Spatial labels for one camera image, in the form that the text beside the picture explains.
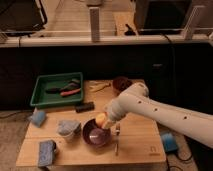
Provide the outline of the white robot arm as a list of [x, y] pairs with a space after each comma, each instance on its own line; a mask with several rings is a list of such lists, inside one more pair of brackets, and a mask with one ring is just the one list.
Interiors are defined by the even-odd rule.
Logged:
[[133, 83], [106, 105], [103, 129], [112, 127], [128, 113], [142, 115], [213, 148], [213, 115], [184, 109], [149, 98], [143, 82]]

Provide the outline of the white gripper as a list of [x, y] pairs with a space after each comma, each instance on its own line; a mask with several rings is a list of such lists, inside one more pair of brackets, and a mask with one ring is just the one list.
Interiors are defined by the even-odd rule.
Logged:
[[105, 112], [107, 117], [101, 126], [102, 129], [109, 129], [114, 125], [114, 122], [122, 120], [126, 115], [127, 111], [120, 104], [118, 99], [112, 99], [106, 106]]

